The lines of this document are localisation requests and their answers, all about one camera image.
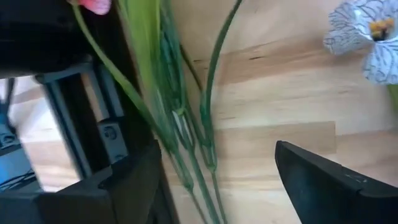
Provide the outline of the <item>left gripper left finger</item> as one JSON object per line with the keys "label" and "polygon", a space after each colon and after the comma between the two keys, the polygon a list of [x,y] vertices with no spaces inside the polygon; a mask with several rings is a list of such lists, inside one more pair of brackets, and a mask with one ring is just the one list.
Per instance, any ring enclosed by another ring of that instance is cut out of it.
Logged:
{"label": "left gripper left finger", "polygon": [[165,183],[159,143],[111,165],[111,175],[99,184],[111,199],[116,223],[177,223],[177,213]]}

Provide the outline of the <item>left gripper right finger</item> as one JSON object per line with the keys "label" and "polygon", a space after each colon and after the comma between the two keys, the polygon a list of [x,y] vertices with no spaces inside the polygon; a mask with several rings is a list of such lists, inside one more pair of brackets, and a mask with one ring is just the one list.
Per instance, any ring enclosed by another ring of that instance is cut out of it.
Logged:
{"label": "left gripper right finger", "polygon": [[287,141],[277,141],[275,163],[301,223],[363,223],[364,176]]}

